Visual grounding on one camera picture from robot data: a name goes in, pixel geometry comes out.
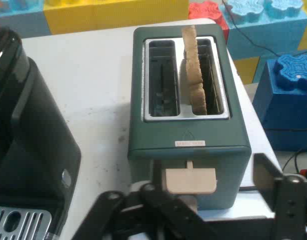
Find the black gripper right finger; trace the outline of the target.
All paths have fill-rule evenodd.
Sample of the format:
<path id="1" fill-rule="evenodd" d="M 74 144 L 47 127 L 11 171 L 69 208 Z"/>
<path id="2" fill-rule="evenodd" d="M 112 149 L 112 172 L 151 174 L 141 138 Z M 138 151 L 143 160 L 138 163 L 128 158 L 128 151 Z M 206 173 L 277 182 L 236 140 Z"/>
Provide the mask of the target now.
<path id="1" fill-rule="evenodd" d="M 271 240 L 307 240 L 307 180 L 284 174 L 264 153 L 253 156 L 253 182 L 275 213 Z"/>

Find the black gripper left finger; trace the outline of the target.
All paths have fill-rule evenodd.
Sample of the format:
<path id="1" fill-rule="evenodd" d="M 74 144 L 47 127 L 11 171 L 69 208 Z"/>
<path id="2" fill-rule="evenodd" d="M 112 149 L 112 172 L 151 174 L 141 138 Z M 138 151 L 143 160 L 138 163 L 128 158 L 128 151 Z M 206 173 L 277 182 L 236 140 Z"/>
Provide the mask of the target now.
<path id="1" fill-rule="evenodd" d="M 183 201 L 162 188 L 161 161 L 152 164 L 152 181 L 124 195 L 98 196 L 73 236 L 74 240 L 127 240 L 144 233 L 150 240 L 222 240 L 226 221 L 202 220 Z"/>

